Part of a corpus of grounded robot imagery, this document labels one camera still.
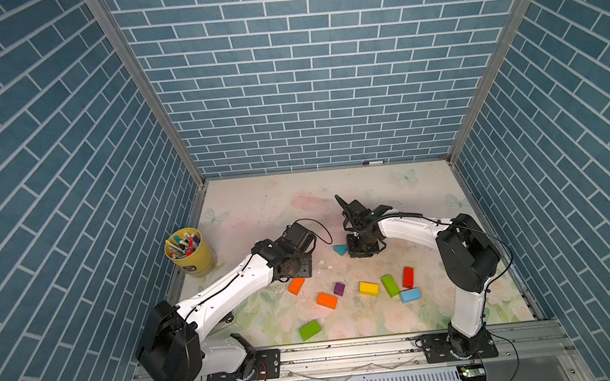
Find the teal triangle block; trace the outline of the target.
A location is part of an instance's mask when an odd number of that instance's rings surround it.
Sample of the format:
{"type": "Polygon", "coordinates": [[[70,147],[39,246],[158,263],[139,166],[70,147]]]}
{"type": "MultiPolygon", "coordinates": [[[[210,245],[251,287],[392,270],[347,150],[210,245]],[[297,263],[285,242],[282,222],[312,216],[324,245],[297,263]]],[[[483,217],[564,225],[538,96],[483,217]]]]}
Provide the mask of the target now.
{"type": "Polygon", "coordinates": [[[345,255],[348,252],[348,247],[346,245],[336,245],[336,246],[333,247],[333,250],[339,256],[343,256],[343,255],[345,255]]]}

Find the orange block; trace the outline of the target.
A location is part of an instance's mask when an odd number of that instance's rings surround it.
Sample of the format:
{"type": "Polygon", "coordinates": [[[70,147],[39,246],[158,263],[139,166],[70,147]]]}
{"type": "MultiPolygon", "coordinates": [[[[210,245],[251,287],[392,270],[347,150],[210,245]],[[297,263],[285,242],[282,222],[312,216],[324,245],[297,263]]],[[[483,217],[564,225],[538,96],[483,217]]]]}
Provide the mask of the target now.
{"type": "Polygon", "coordinates": [[[316,303],[324,308],[329,308],[331,310],[336,309],[338,305],[338,297],[333,295],[329,295],[323,292],[318,294],[316,298],[316,303]]]}
{"type": "Polygon", "coordinates": [[[304,286],[304,278],[294,278],[288,286],[288,292],[293,296],[298,296],[304,286]]]}

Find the yellow block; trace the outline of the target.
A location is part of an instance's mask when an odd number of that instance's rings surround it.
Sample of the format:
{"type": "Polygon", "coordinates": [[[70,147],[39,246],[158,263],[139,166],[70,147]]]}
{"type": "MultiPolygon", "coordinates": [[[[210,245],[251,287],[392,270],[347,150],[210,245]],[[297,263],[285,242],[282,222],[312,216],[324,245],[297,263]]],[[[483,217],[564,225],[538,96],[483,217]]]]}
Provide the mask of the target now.
{"type": "Polygon", "coordinates": [[[379,294],[379,289],[380,287],[376,283],[360,282],[359,294],[377,297],[379,294]]]}

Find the red block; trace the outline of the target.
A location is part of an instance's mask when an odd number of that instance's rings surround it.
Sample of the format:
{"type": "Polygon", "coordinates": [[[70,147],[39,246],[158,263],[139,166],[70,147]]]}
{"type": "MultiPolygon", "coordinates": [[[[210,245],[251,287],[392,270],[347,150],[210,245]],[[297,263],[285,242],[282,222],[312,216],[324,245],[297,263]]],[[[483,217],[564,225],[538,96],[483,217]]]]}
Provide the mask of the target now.
{"type": "Polygon", "coordinates": [[[411,290],[412,288],[414,288],[414,286],[415,286],[414,273],[415,273],[415,270],[412,267],[404,267],[403,274],[402,274],[402,276],[403,276],[402,286],[404,289],[411,290]]]}

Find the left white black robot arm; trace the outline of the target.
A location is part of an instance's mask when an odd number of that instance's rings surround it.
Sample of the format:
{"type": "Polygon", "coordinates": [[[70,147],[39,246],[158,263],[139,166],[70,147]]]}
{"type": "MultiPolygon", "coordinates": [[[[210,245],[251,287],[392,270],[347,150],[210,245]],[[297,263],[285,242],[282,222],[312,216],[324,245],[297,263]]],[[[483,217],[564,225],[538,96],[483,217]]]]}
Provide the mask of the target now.
{"type": "Polygon", "coordinates": [[[310,277],[317,239],[296,221],[280,238],[257,242],[235,269],[192,298],[155,305],[136,349],[140,365],[153,381],[219,375],[226,381],[249,380],[255,374],[257,349],[240,334],[212,339],[210,332],[271,283],[310,277]]]}

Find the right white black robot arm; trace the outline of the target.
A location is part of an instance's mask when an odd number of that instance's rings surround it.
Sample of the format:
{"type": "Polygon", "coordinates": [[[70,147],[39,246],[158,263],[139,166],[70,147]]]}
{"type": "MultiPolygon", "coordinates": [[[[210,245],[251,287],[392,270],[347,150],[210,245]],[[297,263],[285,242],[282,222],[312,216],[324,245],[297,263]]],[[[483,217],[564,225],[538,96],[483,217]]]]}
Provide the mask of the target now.
{"type": "Polygon", "coordinates": [[[468,359],[488,341],[484,320],[489,285],[499,278],[501,254],[474,218],[432,219],[421,213],[394,211],[380,205],[374,210],[358,200],[335,197],[342,208],[350,257],[368,258],[386,248],[387,239],[403,239],[435,248],[455,287],[454,313],[447,342],[455,357],[468,359]]]}

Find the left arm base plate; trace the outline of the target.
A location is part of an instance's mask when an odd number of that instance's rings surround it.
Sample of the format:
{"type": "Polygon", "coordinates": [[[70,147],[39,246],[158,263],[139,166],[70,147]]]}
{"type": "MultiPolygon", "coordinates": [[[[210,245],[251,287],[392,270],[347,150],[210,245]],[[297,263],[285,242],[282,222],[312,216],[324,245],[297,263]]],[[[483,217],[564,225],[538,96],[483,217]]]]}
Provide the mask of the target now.
{"type": "Polygon", "coordinates": [[[281,355],[278,348],[256,350],[248,355],[233,373],[216,372],[208,375],[206,381],[263,381],[279,378],[281,355]]]}

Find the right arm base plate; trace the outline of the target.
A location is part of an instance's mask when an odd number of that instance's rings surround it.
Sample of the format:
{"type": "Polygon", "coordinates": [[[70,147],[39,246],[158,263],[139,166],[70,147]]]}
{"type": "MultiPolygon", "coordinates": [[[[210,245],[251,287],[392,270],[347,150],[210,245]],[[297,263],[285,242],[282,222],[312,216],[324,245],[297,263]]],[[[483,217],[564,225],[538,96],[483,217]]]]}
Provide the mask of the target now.
{"type": "Polygon", "coordinates": [[[457,331],[424,334],[414,340],[429,364],[468,360],[493,359],[499,355],[491,334],[485,327],[468,338],[457,331]]]}

